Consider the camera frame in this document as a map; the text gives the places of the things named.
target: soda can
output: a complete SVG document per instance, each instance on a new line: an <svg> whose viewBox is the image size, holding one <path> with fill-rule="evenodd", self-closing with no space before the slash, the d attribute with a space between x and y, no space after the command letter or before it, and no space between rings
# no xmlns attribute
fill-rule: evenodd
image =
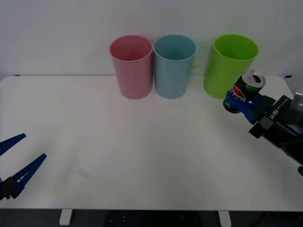
<svg viewBox="0 0 303 227"><path fill-rule="evenodd" d="M249 70L243 73L232 86L230 92L233 98L241 102L249 102L266 84L265 77L258 76L257 71ZM234 114L240 113L233 108L226 99L223 101L224 108Z"/></svg>

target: pepsi logo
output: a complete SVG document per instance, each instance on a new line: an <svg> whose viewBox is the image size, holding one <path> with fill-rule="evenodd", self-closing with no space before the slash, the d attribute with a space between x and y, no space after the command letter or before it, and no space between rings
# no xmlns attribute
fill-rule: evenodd
<svg viewBox="0 0 303 227"><path fill-rule="evenodd" d="M245 102L246 100L245 95L241 92L240 89L238 89L237 86L232 87L232 97L238 99L241 102Z"/></svg>

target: table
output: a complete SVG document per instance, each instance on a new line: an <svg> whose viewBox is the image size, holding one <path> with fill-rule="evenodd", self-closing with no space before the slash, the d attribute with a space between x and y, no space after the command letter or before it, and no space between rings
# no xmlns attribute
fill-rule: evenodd
<svg viewBox="0 0 303 227"><path fill-rule="evenodd" d="M261 94L293 97L282 78L266 80ZM27 135L0 158L2 179L47 155L0 208L303 211L298 164L250 135L202 76L174 100L126 99L113 76L8 77L0 126L1 140Z"/></svg>

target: pink cup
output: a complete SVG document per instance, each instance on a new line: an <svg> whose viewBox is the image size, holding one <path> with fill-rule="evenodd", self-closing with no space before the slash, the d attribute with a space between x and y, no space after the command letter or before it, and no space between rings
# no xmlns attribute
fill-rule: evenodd
<svg viewBox="0 0 303 227"><path fill-rule="evenodd" d="M152 43L139 35L122 36L111 44L121 94L139 99L152 89Z"/></svg>

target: plastic cup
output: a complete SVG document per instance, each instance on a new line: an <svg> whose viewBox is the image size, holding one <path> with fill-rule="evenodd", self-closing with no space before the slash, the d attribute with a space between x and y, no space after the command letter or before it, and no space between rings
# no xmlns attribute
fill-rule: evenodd
<svg viewBox="0 0 303 227"><path fill-rule="evenodd" d="M244 70L258 54L258 46L242 35L222 35L213 45L204 80L205 91L217 98L225 98Z"/></svg>
<svg viewBox="0 0 303 227"><path fill-rule="evenodd" d="M140 99L152 89L152 43L139 35L122 36L111 44L115 72L123 96Z"/></svg>
<svg viewBox="0 0 303 227"><path fill-rule="evenodd" d="M155 86L164 98L179 98L186 92L189 75L196 53L196 44L182 35L159 38L155 52Z"/></svg>

